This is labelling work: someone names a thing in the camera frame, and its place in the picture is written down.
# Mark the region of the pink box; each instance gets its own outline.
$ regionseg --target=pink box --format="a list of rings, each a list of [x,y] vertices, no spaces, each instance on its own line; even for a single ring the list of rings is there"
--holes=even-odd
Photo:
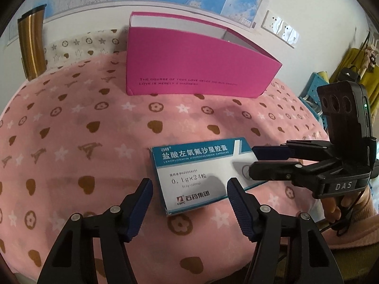
[[[257,98],[282,64],[230,28],[149,12],[130,16],[128,95],[204,94]]]

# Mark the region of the medicine box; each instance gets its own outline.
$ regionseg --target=medicine box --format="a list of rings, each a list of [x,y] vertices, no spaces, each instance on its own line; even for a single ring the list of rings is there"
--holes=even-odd
[[[153,147],[151,154],[167,215],[226,198],[232,177],[245,190],[264,182],[249,177],[257,158],[245,138]]]

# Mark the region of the pink blanket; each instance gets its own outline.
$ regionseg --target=pink blanket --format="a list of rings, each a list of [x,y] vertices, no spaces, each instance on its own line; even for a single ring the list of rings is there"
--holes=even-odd
[[[125,52],[102,55],[28,83],[0,117],[0,251],[37,279],[71,214],[102,213],[155,181],[149,148],[230,137],[253,145],[327,139],[312,114],[274,79],[257,99],[125,93]],[[157,185],[126,249],[139,284],[204,284],[251,260],[228,200],[167,218]],[[251,190],[280,213],[308,211],[306,189],[268,182]],[[105,283],[99,242],[98,278]]]

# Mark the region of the human hand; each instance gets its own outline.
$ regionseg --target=human hand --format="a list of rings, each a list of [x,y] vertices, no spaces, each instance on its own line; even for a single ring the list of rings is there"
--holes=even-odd
[[[342,199],[341,205],[343,207],[350,207],[351,205],[353,205],[353,203],[359,195],[360,192],[345,195]],[[356,206],[363,202],[366,202],[369,195],[370,188],[367,187],[364,193],[362,194],[361,198],[357,201]],[[341,210],[338,208],[335,198],[323,198],[321,199],[321,204],[323,205],[324,216],[330,223],[334,223],[341,218]]]

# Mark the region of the camera lens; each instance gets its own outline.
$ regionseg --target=camera lens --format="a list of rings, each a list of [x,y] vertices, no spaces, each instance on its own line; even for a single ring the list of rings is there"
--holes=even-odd
[[[351,102],[350,102],[350,99],[347,98],[346,96],[344,96],[342,98],[342,104],[343,104],[343,107],[344,107],[346,113],[350,113],[351,112]]]
[[[328,108],[328,101],[326,100],[325,97],[321,100],[323,102],[323,106],[327,109]]]
[[[338,103],[338,99],[337,99],[336,96],[333,95],[333,96],[330,98],[330,103],[332,104],[332,108],[333,108],[336,112],[338,112],[338,111],[340,110],[340,104]]]

